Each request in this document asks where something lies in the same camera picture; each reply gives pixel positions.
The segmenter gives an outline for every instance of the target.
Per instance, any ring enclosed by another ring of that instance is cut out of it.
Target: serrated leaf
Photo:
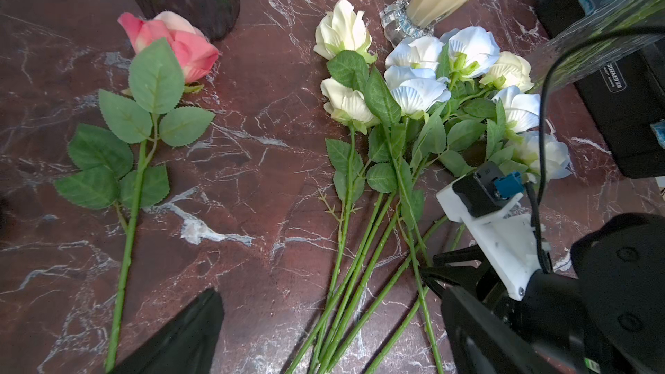
[[[497,116],[497,126],[499,129],[505,130],[505,110],[503,109],[503,102],[501,99],[498,99],[496,102],[496,116]]]
[[[496,115],[496,104],[484,98],[467,101],[461,108],[467,114],[481,119],[490,119]]]
[[[523,163],[515,161],[506,161],[499,165],[499,169],[503,172],[504,175],[508,175],[511,172],[525,173],[529,170],[529,167]]]
[[[406,125],[397,123],[390,128],[390,152],[397,158],[402,156],[406,144]]]
[[[82,170],[54,182],[55,189],[70,203],[93,210],[104,209],[118,198],[118,182],[105,166]]]
[[[448,77],[450,75],[450,56],[448,55],[448,49],[450,43],[446,43],[444,49],[441,50],[439,54],[439,66],[436,68],[436,77]]]
[[[337,196],[342,201],[346,198],[346,173],[337,170],[335,176],[332,177],[332,183],[335,184],[335,191]],[[351,203],[355,203],[365,190],[365,178],[357,177],[353,182],[353,193],[351,194]]]
[[[377,163],[367,171],[370,188],[388,194],[397,190],[397,175],[389,163]]]
[[[496,151],[493,155],[491,155],[488,160],[490,162],[494,162],[498,166],[501,163],[511,160],[514,152],[514,146],[504,147],[500,151]]]
[[[432,152],[431,149],[438,150],[442,140],[444,146],[443,149],[441,149],[441,152],[445,150],[445,128],[441,120],[441,112],[444,108],[444,105],[437,107],[437,109],[432,112],[432,116],[429,118],[428,122],[425,123],[420,130],[420,135],[418,135],[418,138],[411,148],[411,169],[416,170],[422,159],[429,156],[430,153],[437,153]]]
[[[150,137],[150,113],[134,100],[99,90],[99,108],[108,128],[123,142],[139,143]]]
[[[200,107],[179,107],[160,121],[160,138],[169,146],[185,146],[204,134],[215,113]]]
[[[418,224],[418,220],[415,218],[415,213],[413,211],[413,205],[411,203],[411,194],[413,193],[413,182],[411,181],[411,168],[409,164],[400,158],[398,161],[398,166],[400,168],[397,171],[398,175],[398,185],[400,187],[400,203],[402,204],[402,215],[404,222],[409,229],[414,228]]]
[[[376,67],[372,68],[367,84],[365,84],[365,104],[375,116],[390,127],[400,122],[402,108],[388,90],[386,81]]]
[[[372,162],[388,162],[390,160],[390,149],[386,142],[383,127],[374,127],[369,137],[369,156]]]
[[[425,209],[425,192],[422,189],[416,189],[411,193],[411,207],[414,210],[416,222],[420,221]]]
[[[129,66],[129,87],[144,110],[164,114],[176,107],[185,89],[185,77],[166,38],[139,52]]]
[[[477,141],[485,132],[485,125],[475,120],[462,120],[448,133],[448,149],[462,151]]]
[[[133,170],[121,179],[121,203],[127,208],[132,207],[134,199],[134,183],[136,182],[136,171]],[[160,164],[149,167],[143,174],[143,189],[141,190],[141,208],[153,206],[166,198],[171,188],[166,174],[166,165]]]
[[[503,129],[495,122],[487,119],[487,145],[485,160],[488,160],[497,150],[501,148],[501,139],[503,138]]]
[[[428,121],[429,133],[422,142],[422,151],[427,153],[443,153],[445,151],[445,127],[441,117],[431,117]]]
[[[81,170],[105,166],[120,179],[134,164],[134,154],[127,143],[116,137],[112,131],[79,124],[77,132],[67,146],[72,162]]]
[[[343,86],[363,92],[369,70],[365,59],[355,51],[344,50],[326,64],[330,76]]]
[[[348,154],[351,152],[351,145],[341,140],[326,139],[326,149],[328,150],[328,158],[330,159],[330,163],[332,163],[332,167],[335,168],[335,170],[346,174],[346,171],[348,170]],[[362,170],[362,158],[358,152],[353,155],[351,166],[353,168],[353,175],[357,175]]]
[[[461,154],[455,151],[445,151],[439,155],[439,161],[444,164],[445,168],[450,171],[455,177],[461,177],[473,170],[464,161]]]

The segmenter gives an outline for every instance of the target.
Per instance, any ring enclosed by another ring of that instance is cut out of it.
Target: marble countertop
[[[278,374],[322,308],[336,247],[336,221],[317,199],[331,196],[325,137],[345,130],[322,109],[325,61],[314,30],[337,0],[241,0],[235,29],[205,90],[187,96],[216,113],[201,140],[162,147],[171,194],[145,211],[134,248],[119,358],[151,336],[208,286],[225,303],[212,373]],[[389,46],[378,11],[395,0],[350,0],[365,10],[383,60]],[[438,27],[481,25],[503,50],[525,55],[546,39],[533,0],[470,0]],[[58,197],[54,179],[74,170],[65,148],[76,124],[103,125],[99,88],[127,85],[133,51],[116,23],[140,14],[134,0],[0,0],[0,367],[11,374],[102,373],[124,234],[112,211],[87,211]],[[541,207],[557,270],[568,248],[621,212],[662,213],[653,179],[623,177],[574,87],[551,98],[549,119],[573,160]],[[428,170],[426,229],[442,215],[434,194],[451,181]],[[366,192],[360,205],[372,202]],[[344,266],[369,214],[358,212]],[[456,225],[432,238],[439,252]],[[469,245],[468,235],[461,245]],[[369,303],[402,262],[395,235],[364,296]],[[408,312],[416,289],[404,276],[349,349],[336,373],[360,373]],[[436,334],[454,372],[445,329],[430,295]],[[384,361],[387,373],[435,373],[416,318]]]

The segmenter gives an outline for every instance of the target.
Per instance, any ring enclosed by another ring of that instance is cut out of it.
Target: black cable
[[[635,35],[665,35],[665,26],[644,26],[641,28],[628,28],[628,29],[619,29],[613,32],[608,32],[606,34],[601,34],[595,37],[592,37],[590,39],[587,39],[586,41],[570,48],[566,52],[564,52],[553,64],[552,67],[547,71],[547,75],[544,78],[543,82],[543,91],[541,92],[541,106],[540,106],[540,118],[539,118],[539,124],[538,124],[538,152],[540,155],[540,171],[541,171],[541,184],[540,187],[538,188],[538,198],[537,198],[537,205],[540,205],[541,201],[543,200],[543,195],[544,195],[544,187],[545,187],[545,181],[544,181],[544,174],[545,174],[545,158],[544,158],[544,116],[545,116],[545,109],[547,108],[547,89],[549,88],[550,83],[552,82],[552,77],[554,74],[554,70],[556,70],[565,60],[568,58],[570,55],[574,54],[575,52],[578,52],[579,50],[582,50],[586,48],[587,46],[591,46],[594,44],[598,44],[599,42],[606,41],[608,39],[613,39],[616,37],[624,37],[624,36],[635,36]]]
[[[547,75],[544,78],[543,82],[543,91],[541,92],[541,106],[540,106],[540,117],[538,119],[538,154],[540,157],[540,173],[541,173],[541,182],[540,187],[538,187],[538,196],[535,195],[533,189],[533,184],[527,182],[525,187],[527,188],[527,196],[531,202],[531,226],[534,229],[534,235],[536,236],[536,254],[538,256],[538,262],[540,263],[541,268],[544,273],[549,273],[551,271],[551,262],[549,259],[545,258],[543,252],[543,237],[541,234],[541,225],[540,225],[540,210],[539,205],[543,200],[544,188],[545,188],[545,158],[544,158],[544,119],[545,113],[547,111],[547,89],[549,88],[550,83],[552,82],[552,77],[554,75],[554,70],[556,70],[569,56],[583,50],[587,46],[598,44],[599,42],[606,41],[608,39],[613,39],[616,37],[625,37],[625,36],[636,36],[636,35],[665,35],[665,26],[644,26],[641,28],[628,28],[628,29],[619,29],[613,32],[608,32],[606,34],[601,34],[570,48],[564,52],[550,67],[547,71]]]
[[[543,252],[543,235],[540,227],[540,212],[538,211],[538,203],[536,202],[536,191],[533,189],[533,183],[531,182],[525,183],[524,187],[527,188],[527,196],[529,197],[531,209],[533,210],[531,213],[531,226],[533,227],[533,233],[536,236],[536,255],[538,257],[538,263],[541,265],[543,273],[547,274],[552,270],[552,265]]]

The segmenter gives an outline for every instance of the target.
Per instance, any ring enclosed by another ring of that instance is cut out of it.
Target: green stem
[[[425,287],[423,290],[423,293],[427,295],[429,292],[429,288]],[[411,308],[411,311],[408,313],[406,318],[402,321],[400,324],[399,328],[395,331],[395,333],[390,337],[388,340],[387,344],[381,349],[381,351],[378,353],[376,358],[372,361],[370,366],[365,370],[364,374],[374,374],[376,372],[376,369],[378,369],[378,366],[381,365],[381,362],[383,362],[383,359],[386,357],[388,352],[392,349],[393,345],[397,342],[397,340],[402,336],[404,333],[404,329],[409,326],[409,323],[411,323],[411,320],[416,316],[418,313],[418,309],[420,309],[420,294],[418,294],[418,299],[416,300],[416,303],[414,303],[413,307]]]
[[[429,309],[427,307],[427,302],[425,295],[427,294],[422,287],[422,280],[420,279],[420,270],[418,269],[418,260],[416,259],[416,249],[413,244],[413,238],[411,236],[411,230],[408,229],[408,233],[404,233],[402,224],[400,223],[400,231],[402,232],[402,237],[406,244],[409,246],[409,252],[411,254],[411,266],[414,269],[414,276],[416,277],[416,287],[418,287],[418,300],[422,306],[422,313],[425,317],[425,330],[427,331],[427,336],[429,337],[429,343],[432,346],[432,353],[434,354],[434,362],[436,363],[436,370],[439,374],[444,374],[444,366],[441,362],[441,353],[439,352],[439,346],[436,343],[436,337],[434,336],[434,330],[432,330],[432,319],[429,316]]]
[[[464,224],[461,225],[460,229],[458,230],[457,236],[455,237],[455,241],[453,245],[450,247],[448,251],[453,251],[457,248],[458,243],[460,242],[460,237],[461,233],[464,231],[464,228],[466,226]],[[425,287],[423,289],[423,292],[425,295],[427,295],[429,291],[428,287]],[[390,337],[388,340],[387,344],[383,347],[383,349],[378,353],[376,358],[374,358],[374,361],[370,364],[368,369],[365,371],[364,374],[374,374],[376,372],[376,369],[378,368],[379,365],[381,365],[381,362],[383,359],[386,357],[390,349],[395,345],[397,340],[402,336],[404,329],[406,329],[407,326],[409,326],[409,323],[411,323],[411,320],[416,316],[416,313],[418,312],[418,309],[420,308],[420,295],[418,296],[418,300],[416,300],[416,303],[414,303],[413,307],[411,308],[411,311],[408,313],[406,318],[402,321],[402,324],[400,325],[399,328],[395,331],[395,333]]]
[[[122,256],[122,265],[121,265],[121,274],[118,278],[118,292],[116,293],[116,304],[113,308],[113,323],[111,326],[111,335],[108,340],[108,354],[106,356],[106,362],[104,363],[104,369],[108,373],[113,370],[113,367],[116,364],[116,355],[118,353],[118,343],[121,336],[121,321],[122,321],[122,309],[124,307],[124,296],[125,290],[127,287],[127,276],[129,275],[129,267],[132,264],[132,248],[134,247],[134,235],[136,234],[136,223],[138,220],[138,209],[141,205],[141,192],[143,191],[143,176],[145,170],[148,168],[148,165],[152,161],[152,157],[155,154],[157,149],[157,142],[159,141],[157,135],[157,118],[159,115],[152,115],[152,124],[154,128],[154,139],[152,140],[152,149],[150,153],[145,154],[145,147],[148,145],[148,141],[144,140],[141,142],[138,149],[138,163],[136,165],[136,180],[134,181],[134,193],[132,195],[132,208],[129,217],[129,223],[126,228],[127,238],[125,240],[125,249]],[[119,206],[116,207],[118,211],[118,217],[121,217]]]
[[[448,217],[443,216],[442,218],[438,219],[433,223],[433,225],[429,228],[428,232],[425,233],[423,236],[423,240],[427,241],[429,240],[429,237],[431,237],[434,232],[441,227],[441,225],[448,220]],[[383,300],[386,298],[388,293],[390,293],[390,290],[392,289],[393,286],[397,283],[397,281],[400,279],[402,276],[402,273],[406,271],[411,266],[411,256],[407,257],[402,265],[397,269],[395,274],[392,276],[392,278],[388,281],[387,285],[381,290],[381,293],[379,293],[370,305],[369,309],[362,314],[361,319],[356,323],[356,325],[351,329],[351,332],[349,335],[346,337],[346,340],[344,343],[335,351],[335,356],[332,358],[330,361],[329,367],[334,367],[336,364],[339,362],[339,360],[342,358],[346,350],[351,346],[353,343],[355,337],[358,335],[358,332],[361,331],[362,327],[367,323],[367,321],[370,320],[372,315],[374,314],[374,311],[381,305]]]
[[[367,239],[367,243],[365,243],[365,245],[361,247],[362,252],[355,267],[349,269],[349,271],[353,270],[353,275],[351,276],[351,280],[348,283],[348,288],[346,289],[346,293],[342,298],[342,302],[340,303],[339,308],[337,309],[337,315],[335,315],[335,320],[332,322],[332,328],[330,329],[330,332],[326,337],[326,342],[323,344],[323,349],[322,349],[323,355],[326,355],[330,343],[333,341],[333,338],[337,335],[337,332],[340,327],[340,321],[342,320],[342,316],[345,313],[348,300],[351,297],[351,294],[353,293],[353,287],[356,285],[356,281],[358,280],[358,277],[361,274],[362,266],[365,262],[365,258],[367,257],[367,252],[369,251],[370,246],[372,245],[372,241],[374,240],[374,235],[376,234],[379,226],[383,222],[383,218],[388,213],[388,209],[390,208],[390,204],[392,203],[392,200],[395,198],[395,195],[396,193],[390,194],[390,196],[386,200],[386,203],[383,206],[383,209],[381,210],[381,213],[379,214],[376,220],[374,220],[374,218],[376,217],[376,208],[378,208],[378,205],[374,208],[374,215],[372,216],[372,222],[374,225],[372,226],[370,224],[370,226],[367,228],[367,231],[365,232],[365,235],[363,237],[363,239]]]
[[[387,206],[390,205],[392,202],[393,196],[389,197],[386,205],[384,206],[384,210],[387,209]],[[373,234],[372,233],[372,228],[374,228],[375,225],[379,225],[381,221],[383,220],[383,214],[379,217],[378,221],[376,220],[376,215],[378,214],[379,208],[381,207],[381,202],[383,201],[383,194],[379,193],[378,198],[376,200],[376,203],[374,204],[374,210],[372,211],[372,216],[370,218],[369,223],[367,224],[367,229],[365,230],[365,234],[362,237],[361,244],[358,246],[358,253],[356,253],[356,256],[353,259],[353,262],[351,263],[351,267],[348,269],[347,276],[351,274],[351,278],[349,279],[348,277],[345,277],[344,280],[342,281],[342,284],[340,284],[339,289],[346,289],[346,293],[344,295],[344,298],[342,299],[342,303],[339,306],[339,309],[337,311],[337,314],[339,315],[340,312],[344,309],[346,306],[346,303],[348,301],[348,296],[351,294],[351,290],[353,286],[356,284],[356,279],[358,278],[356,274],[356,269],[357,268],[362,268],[362,262],[364,261],[364,257],[367,254],[367,250],[369,249],[369,246],[372,244],[372,238]],[[332,296],[333,290],[328,291],[328,302],[330,301],[330,297]],[[332,323],[332,328],[330,329],[330,332],[333,333],[337,330],[337,326],[339,324],[338,318],[335,318],[335,321]],[[323,333],[324,331],[321,330],[319,331],[319,338],[317,340],[317,344],[314,346],[314,353],[312,354],[312,362],[309,366],[309,372],[310,374],[315,372],[316,369],[319,366],[319,355],[321,353],[321,350],[325,353],[326,346],[328,342],[326,343],[325,346],[323,346]]]
[[[335,333],[335,336],[332,338],[332,342],[330,345],[328,345],[328,350],[324,354],[323,360],[321,361],[321,366],[319,368],[318,373],[325,373],[328,371],[328,364],[330,360],[333,358],[333,353],[335,353],[335,350],[337,349],[337,346],[342,340],[342,335],[344,335],[344,331],[346,330],[346,327],[348,326],[349,322],[351,321],[351,318],[353,317],[354,310],[358,303],[361,301],[361,296],[362,292],[364,292],[365,287],[367,287],[367,282],[370,279],[370,276],[372,275],[372,271],[374,270],[374,267],[376,266],[376,262],[378,262],[378,258],[381,255],[381,252],[383,251],[383,247],[386,246],[386,242],[388,241],[388,237],[390,234],[392,234],[392,231],[395,229],[395,225],[397,224],[397,218],[398,214],[395,213],[392,216],[392,219],[388,223],[388,227],[383,233],[383,236],[381,237],[381,240],[379,241],[378,245],[376,246],[376,250],[374,251],[374,254],[372,254],[372,258],[370,259],[370,262],[367,264],[367,269],[365,270],[364,274],[362,275],[362,279],[358,287],[356,288],[356,291],[351,298],[351,303],[346,307],[346,310],[344,312],[344,316],[342,317],[342,321],[337,328],[337,333]]]

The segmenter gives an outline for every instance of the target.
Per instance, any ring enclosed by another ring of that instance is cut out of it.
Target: pink rose
[[[137,54],[153,41],[165,37],[182,67],[185,84],[208,74],[220,55],[200,30],[173,12],[162,12],[149,21],[123,13],[118,22]]]

